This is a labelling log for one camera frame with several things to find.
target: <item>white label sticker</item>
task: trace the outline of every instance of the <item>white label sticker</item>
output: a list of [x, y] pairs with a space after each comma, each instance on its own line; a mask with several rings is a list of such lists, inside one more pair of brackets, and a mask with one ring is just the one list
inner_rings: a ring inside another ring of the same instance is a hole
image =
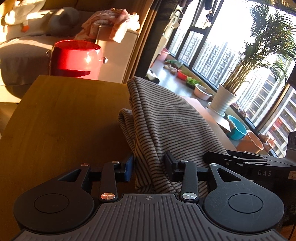
[[296, 172], [290, 171], [288, 179], [296, 180]]

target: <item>ribbed gray plate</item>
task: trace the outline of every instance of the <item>ribbed gray plate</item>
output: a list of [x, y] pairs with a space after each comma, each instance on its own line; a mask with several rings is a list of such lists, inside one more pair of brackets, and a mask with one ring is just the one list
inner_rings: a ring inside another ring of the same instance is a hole
[[146, 241], [146, 240], [286, 240], [275, 230], [239, 235], [213, 225], [196, 204], [173, 194], [124, 194], [115, 203], [102, 204], [84, 226], [64, 234], [40, 235], [23, 231], [15, 241]]

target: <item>gray and black stripe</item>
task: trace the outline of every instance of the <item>gray and black stripe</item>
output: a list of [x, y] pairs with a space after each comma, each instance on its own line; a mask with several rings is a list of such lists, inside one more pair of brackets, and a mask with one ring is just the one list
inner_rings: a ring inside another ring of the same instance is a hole
[[[134, 77], [127, 83], [131, 110], [122, 109], [119, 124], [136, 156], [136, 189], [142, 193], [178, 193], [181, 183], [168, 180], [163, 156], [170, 151], [177, 160], [206, 167], [207, 151], [227, 154], [206, 120], [187, 101], [147, 80]], [[200, 196], [207, 194], [199, 182]]]

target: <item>ribbed white pot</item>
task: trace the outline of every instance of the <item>ribbed white pot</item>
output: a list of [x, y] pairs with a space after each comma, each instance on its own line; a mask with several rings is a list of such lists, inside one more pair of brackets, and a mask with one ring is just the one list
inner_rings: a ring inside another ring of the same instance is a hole
[[226, 109], [237, 99], [237, 96], [230, 93], [222, 85], [219, 85], [218, 91], [214, 96], [211, 103], [211, 108], [218, 112], [220, 115], [224, 115]]

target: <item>gray pillow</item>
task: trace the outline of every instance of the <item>gray pillow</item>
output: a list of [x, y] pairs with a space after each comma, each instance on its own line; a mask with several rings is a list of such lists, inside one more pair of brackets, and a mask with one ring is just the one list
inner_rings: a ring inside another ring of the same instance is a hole
[[57, 10], [48, 22], [50, 35], [55, 37], [68, 37], [71, 29], [78, 23], [79, 11], [72, 7], [63, 7]]

